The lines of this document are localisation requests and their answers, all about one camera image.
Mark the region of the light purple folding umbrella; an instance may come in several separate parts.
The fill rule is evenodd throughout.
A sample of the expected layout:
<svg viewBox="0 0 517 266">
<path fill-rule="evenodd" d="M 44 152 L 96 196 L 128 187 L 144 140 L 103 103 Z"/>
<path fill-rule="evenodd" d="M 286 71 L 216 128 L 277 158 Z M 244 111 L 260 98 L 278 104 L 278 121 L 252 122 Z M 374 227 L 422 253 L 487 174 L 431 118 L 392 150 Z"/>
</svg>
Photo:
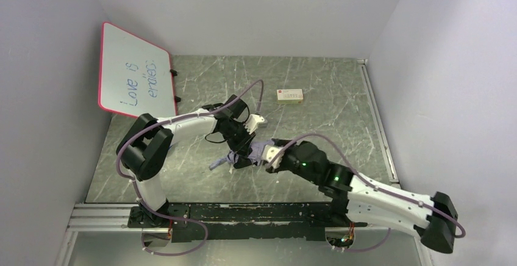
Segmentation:
<svg viewBox="0 0 517 266">
<path fill-rule="evenodd" d="M 234 169 L 246 168 L 249 166 L 261 166 L 266 163 L 263 157 L 267 146 L 274 146 L 273 139 L 263 142 L 252 142 L 249 147 L 249 154 L 238 154 L 230 150 L 224 157 L 219 158 L 209 165 L 209 170 L 212 171 L 222 164 L 229 164 Z"/>
</svg>

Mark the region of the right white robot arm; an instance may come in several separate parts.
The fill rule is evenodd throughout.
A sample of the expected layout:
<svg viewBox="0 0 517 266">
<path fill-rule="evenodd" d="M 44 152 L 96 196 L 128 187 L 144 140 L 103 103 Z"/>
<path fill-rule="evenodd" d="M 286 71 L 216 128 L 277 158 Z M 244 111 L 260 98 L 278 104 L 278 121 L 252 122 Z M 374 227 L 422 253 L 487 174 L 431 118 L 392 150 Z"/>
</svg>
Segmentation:
<svg viewBox="0 0 517 266">
<path fill-rule="evenodd" d="M 412 235 L 427 248 L 451 254 L 460 228 L 450 197 L 408 192 L 386 185 L 327 158 L 308 141 L 274 141 L 261 160 L 268 173 L 290 171 L 331 198 L 328 219 L 334 226 L 367 223 Z"/>
</svg>

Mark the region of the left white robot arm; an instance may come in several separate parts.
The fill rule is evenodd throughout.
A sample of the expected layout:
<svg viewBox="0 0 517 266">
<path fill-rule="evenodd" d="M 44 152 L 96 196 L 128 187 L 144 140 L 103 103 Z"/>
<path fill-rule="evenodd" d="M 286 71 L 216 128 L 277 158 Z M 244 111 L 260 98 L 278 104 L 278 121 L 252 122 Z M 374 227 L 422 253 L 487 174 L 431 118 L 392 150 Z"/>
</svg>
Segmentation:
<svg viewBox="0 0 517 266">
<path fill-rule="evenodd" d="M 152 226 L 166 223 L 169 202 L 162 189 L 159 172 L 169 149 L 179 141 L 197 136 L 220 134 L 230 151 L 209 166 L 213 170 L 223 163 L 234 169 L 257 165 L 263 147 L 252 143 L 256 130 L 266 124 L 265 118 L 249 111 L 248 105 L 232 95 L 222 103 L 202 106 L 195 112 L 174 117 L 174 122 L 154 118 L 148 113 L 140 115 L 116 149 L 121 164 L 135 181 L 143 218 Z"/>
</svg>

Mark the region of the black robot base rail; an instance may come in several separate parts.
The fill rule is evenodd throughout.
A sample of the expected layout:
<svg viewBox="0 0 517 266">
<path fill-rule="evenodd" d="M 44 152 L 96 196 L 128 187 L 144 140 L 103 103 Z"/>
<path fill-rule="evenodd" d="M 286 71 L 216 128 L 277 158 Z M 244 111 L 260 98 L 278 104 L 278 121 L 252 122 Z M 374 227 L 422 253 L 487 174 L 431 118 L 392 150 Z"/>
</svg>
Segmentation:
<svg viewBox="0 0 517 266">
<path fill-rule="evenodd" d="M 209 240 L 290 239 L 325 241 L 326 230 L 347 228 L 351 222 L 333 212 L 331 202 L 315 203 L 171 203 L 173 221 L 132 207 L 130 229 L 144 233 L 171 231 L 173 243 Z"/>
</svg>

